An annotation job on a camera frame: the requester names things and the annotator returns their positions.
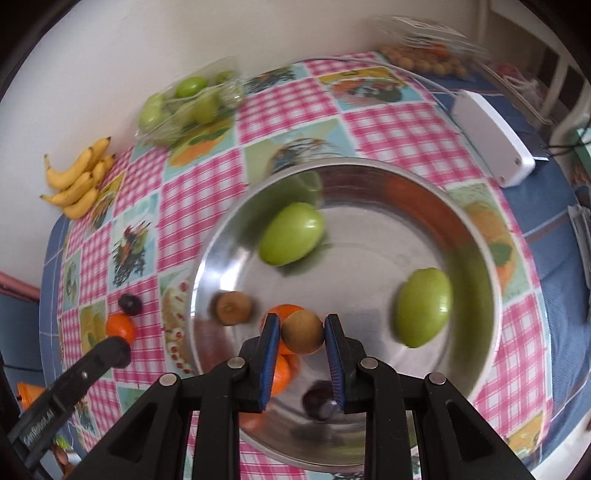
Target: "bunch of bananas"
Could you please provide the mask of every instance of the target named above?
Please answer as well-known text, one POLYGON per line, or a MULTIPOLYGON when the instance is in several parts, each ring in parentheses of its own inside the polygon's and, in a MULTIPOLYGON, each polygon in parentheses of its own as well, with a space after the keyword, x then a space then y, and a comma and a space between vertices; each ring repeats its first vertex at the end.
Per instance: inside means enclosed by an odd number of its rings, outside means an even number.
POLYGON ((105 155, 110 143, 110 137, 97 140, 62 173, 51 168, 49 157, 45 155, 47 184, 59 192, 53 196, 41 195, 41 199, 62 208, 69 219, 83 217, 95 204, 99 195, 97 187, 115 163, 115 155, 105 155))

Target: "table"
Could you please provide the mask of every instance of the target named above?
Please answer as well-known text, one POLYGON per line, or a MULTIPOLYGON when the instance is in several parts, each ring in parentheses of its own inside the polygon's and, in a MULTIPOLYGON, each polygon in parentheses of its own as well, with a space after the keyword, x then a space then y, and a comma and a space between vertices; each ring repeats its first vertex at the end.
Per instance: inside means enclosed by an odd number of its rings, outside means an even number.
MULTIPOLYGON (((383 60, 373 52, 356 57, 383 60)), ((277 168, 342 155, 413 171, 463 206, 490 244, 502 238, 511 247, 497 266, 501 344, 475 406, 520 456, 534 451, 552 402, 540 282, 503 191, 433 95, 383 67, 330 60, 268 72, 250 80, 248 91, 233 121, 202 127, 172 151, 142 144, 126 150, 94 210, 54 228, 41 292, 41 313, 50 319, 45 345, 41 338, 42 352, 53 356, 44 362, 49 382, 104 335, 123 291, 144 302, 131 365, 107 373, 72 418, 80 446, 92 448, 162 373, 193 374, 182 343, 186 293, 207 232, 232 201, 277 168), (495 232, 487 230, 491 223, 495 232), (127 228, 143 233, 145 245, 121 268, 114 259, 127 228)), ((282 465, 244 443, 241 471, 253 479, 328 475, 282 465)))

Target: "bag of small fruits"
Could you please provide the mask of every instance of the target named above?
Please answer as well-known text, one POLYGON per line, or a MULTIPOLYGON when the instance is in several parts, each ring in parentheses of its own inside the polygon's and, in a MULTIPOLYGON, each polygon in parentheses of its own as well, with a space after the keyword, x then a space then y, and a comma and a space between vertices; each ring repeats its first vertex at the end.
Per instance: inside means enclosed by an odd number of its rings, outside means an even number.
POLYGON ((138 116, 136 138, 172 146, 197 125, 229 115, 245 101, 236 57, 225 57, 151 95, 138 116))
POLYGON ((426 77, 473 80, 474 61, 488 58, 484 48, 433 20, 381 15, 369 25, 381 36, 377 50, 391 64, 426 77))

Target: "metal bowl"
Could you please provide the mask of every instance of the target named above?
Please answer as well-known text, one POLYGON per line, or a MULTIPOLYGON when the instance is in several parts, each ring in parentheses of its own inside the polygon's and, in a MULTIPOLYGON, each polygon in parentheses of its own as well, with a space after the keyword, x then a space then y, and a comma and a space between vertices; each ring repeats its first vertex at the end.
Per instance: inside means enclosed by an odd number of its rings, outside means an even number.
MULTIPOLYGON (((381 162, 332 158, 283 170, 250 191, 216 225, 199 259, 190 306, 189 339, 198 372, 238 353, 259 334, 271 307, 293 303, 320 318, 337 313, 347 336, 398 372, 444 373, 469 400, 493 363, 501 328, 501 292, 479 232, 444 192, 381 162), (258 256, 269 222, 292 202, 308 202, 326 218, 326 237, 310 255, 275 268, 258 256), (418 268, 444 270, 453 285, 452 318, 429 343, 410 349, 393 336, 394 297, 418 268), (255 300, 253 318, 222 326, 212 304, 224 291, 255 300)), ((365 416, 336 413, 312 420, 302 396, 329 380, 324 348, 293 356, 297 375, 260 416, 241 422, 242 437, 271 457, 322 472, 353 472, 363 465, 365 416)))

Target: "kiwi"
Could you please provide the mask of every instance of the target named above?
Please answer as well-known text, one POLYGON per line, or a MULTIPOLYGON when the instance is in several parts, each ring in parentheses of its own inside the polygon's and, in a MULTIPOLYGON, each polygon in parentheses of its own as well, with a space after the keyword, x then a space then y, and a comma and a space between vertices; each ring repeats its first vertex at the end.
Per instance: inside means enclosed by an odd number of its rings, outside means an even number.
POLYGON ((236 325, 248 321, 252 300, 241 291, 222 293, 216 302, 217 319, 224 325, 236 325))
POLYGON ((281 339, 292 352, 298 355, 308 355, 322 346, 324 326, 315 313, 309 310, 299 310, 283 321, 281 339))

